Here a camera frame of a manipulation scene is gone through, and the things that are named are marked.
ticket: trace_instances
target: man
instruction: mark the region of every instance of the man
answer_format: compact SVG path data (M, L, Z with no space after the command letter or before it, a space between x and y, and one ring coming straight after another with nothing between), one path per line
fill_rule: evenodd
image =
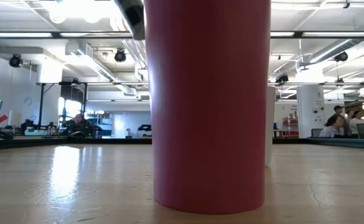
M344 115L342 109L343 109L343 106L337 105L337 106L334 107L335 114L342 115L342 117L343 117L343 131L345 132L345 135L348 135L349 127L348 127L348 123L346 122L345 115Z

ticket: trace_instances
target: ceiling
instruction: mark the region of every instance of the ceiling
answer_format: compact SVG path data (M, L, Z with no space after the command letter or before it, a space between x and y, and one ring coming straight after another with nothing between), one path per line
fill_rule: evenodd
M271 12L271 30L364 30L364 0L350 1L351 6L343 9L345 0L273 0ZM56 11L55 1L0 1L0 31L113 31L118 26L120 13L113 0L95 1L89 8L78 8L78 10L67 11L67 19L59 24L52 22L50 12ZM99 14L102 18L96 23L86 22L83 15L86 10L90 14ZM289 60L297 60L301 54L314 54L326 46L333 44L335 39L272 39L270 48L269 79L274 80L280 71L273 73ZM128 46L122 40L79 40L83 48L88 44L92 47L93 57L105 70L109 71L118 80L124 82L139 82L135 76L136 62L133 59L133 52L128 51ZM65 44L67 40L0 40L0 49L6 53L9 47L42 47L50 54L53 54L69 69L63 72L64 77L76 77L80 80L97 80L98 74L84 65L74 65L65 56ZM114 56L117 49L127 48L127 59L125 62L115 62ZM349 59L339 63L338 70L335 62L322 62L325 80L334 82L337 74L340 76L354 74L364 70L364 42L358 44L346 52ZM296 68L289 67L282 70L287 73L290 82L295 80ZM364 72L349 82L363 82ZM103 86L103 91L113 87ZM340 93L356 92L357 87L350 87L340 90ZM290 95L295 88L282 91L283 95Z

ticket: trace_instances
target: dark hair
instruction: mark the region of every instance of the dark hair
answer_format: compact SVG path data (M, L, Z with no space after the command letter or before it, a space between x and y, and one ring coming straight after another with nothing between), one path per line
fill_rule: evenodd
M353 114L353 116L352 116L352 119L353 119L353 118L356 118L356 115L357 115L358 113L360 113L360 112L362 112L362 111L355 111L355 112L354 112L354 114Z
M335 122L337 122L338 118L342 118L344 119L344 117L340 114L334 114L332 115L328 120L327 123L325 124L326 127L332 126L333 124L335 124Z

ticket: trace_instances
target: red cylinder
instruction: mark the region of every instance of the red cylinder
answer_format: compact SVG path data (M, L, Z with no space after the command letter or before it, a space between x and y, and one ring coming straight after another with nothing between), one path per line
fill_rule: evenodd
M264 202L270 0L146 0L154 198L194 213Z

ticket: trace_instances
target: white column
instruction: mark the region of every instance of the white column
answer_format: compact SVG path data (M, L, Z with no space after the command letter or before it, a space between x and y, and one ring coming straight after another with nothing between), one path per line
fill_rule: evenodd
M298 97L298 124L299 138L309 138L312 129L324 128L324 90L322 86L299 86Z
M271 147L273 145L273 123L274 107L276 104L276 88L268 87L268 99L266 101L266 144L264 153L264 164L270 166Z

